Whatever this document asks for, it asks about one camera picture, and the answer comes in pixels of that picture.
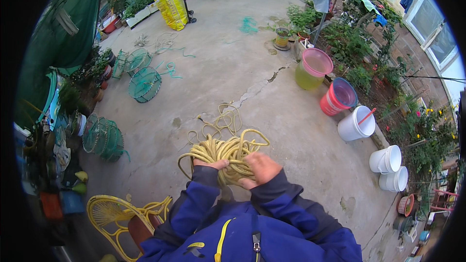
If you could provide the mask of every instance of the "white rope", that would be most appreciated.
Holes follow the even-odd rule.
[[[167,37],[162,38],[164,34],[169,34]],[[170,48],[173,44],[175,44],[175,38],[178,36],[177,32],[164,32],[160,36],[155,36],[155,41],[150,44],[149,36],[145,34],[141,34],[136,41],[134,41],[135,46],[155,46],[155,53],[161,54],[165,52],[167,49]]]

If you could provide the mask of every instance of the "green tarp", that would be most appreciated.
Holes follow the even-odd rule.
[[[22,63],[16,94],[15,122],[31,128],[39,110],[47,110],[50,91],[50,66],[75,69],[89,54],[96,33],[100,0],[50,0],[31,36]],[[55,18],[64,9],[79,31],[68,34]]]

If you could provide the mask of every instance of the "metal pole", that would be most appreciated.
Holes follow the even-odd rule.
[[[322,18],[321,18],[321,22],[319,24],[319,27],[317,28],[317,33],[316,35],[314,36],[314,41],[312,41],[312,44],[315,46],[316,43],[317,43],[317,39],[319,37],[319,34],[322,30],[322,27],[323,27],[323,22],[325,21],[325,16],[327,16],[327,12],[325,12],[324,14],[322,14]]]

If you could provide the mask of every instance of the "concrete ground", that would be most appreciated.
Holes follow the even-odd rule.
[[[377,150],[372,140],[346,143],[339,137],[337,123],[344,114],[331,118],[321,111],[319,100],[327,90],[325,85],[315,91],[296,85],[294,52],[274,49],[273,32],[260,29],[248,35],[239,31],[245,16],[253,16],[256,27],[272,24],[271,16],[286,18],[290,3],[302,4],[299,0],[188,0],[197,22],[178,32],[172,48],[185,47],[185,55],[196,57],[169,50],[154,56],[150,64],[156,67],[163,60],[158,71],[164,72],[166,64],[174,62],[175,75],[183,79],[162,75],[160,91],[144,104],[129,96],[127,74],[109,80],[95,112],[117,123],[131,162],[123,155],[118,162],[106,163],[81,151],[80,164],[89,174],[85,202],[93,195],[124,199],[129,193],[131,203],[142,207],[167,195],[178,198],[188,181],[177,167],[178,157],[190,149],[187,132],[201,130],[198,114],[213,121],[217,106],[233,101],[240,108],[243,129],[257,129],[270,140],[270,147],[261,151],[284,166],[292,183],[303,185],[302,197],[320,202],[353,231],[365,261],[402,261],[414,245],[405,243],[402,253],[395,248],[400,241],[391,224],[399,195],[382,191],[378,174],[369,169],[369,156]],[[127,27],[111,33],[102,47],[111,47],[115,54],[120,49],[132,52],[136,49],[133,41],[141,33],[153,41],[164,32],[173,30],[156,12],[132,30]],[[234,193],[237,200],[248,198],[241,188]],[[87,261],[97,261],[107,253],[117,255],[86,215],[75,219],[79,223],[76,237],[87,249]],[[124,241],[127,253],[137,255],[131,243],[131,239]]]

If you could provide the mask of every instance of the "brick wall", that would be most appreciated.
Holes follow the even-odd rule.
[[[383,45],[386,43],[382,38],[382,27],[376,27],[373,23],[370,23],[366,30],[372,33],[377,44]],[[393,63],[397,65],[397,57],[402,57],[406,63],[412,62],[407,65],[407,69],[410,67],[414,69],[413,71],[408,71],[407,75],[413,75],[420,69],[415,76],[437,77],[438,73],[435,67],[429,60],[427,54],[420,48],[419,42],[411,32],[406,27],[400,27],[398,25],[395,27],[395,30],[397,32],[395,37],[398,38],[391,50]],[[403,89],[407,90],[405,92],[411,95],[420,93],[419,96],[424,99],[426,105],[428,105],[431,100],[433,101],[432,107],[434,109],[448,105],[448,96],[440,79],[411,78],[405,83],[408,84],[403,85]]]

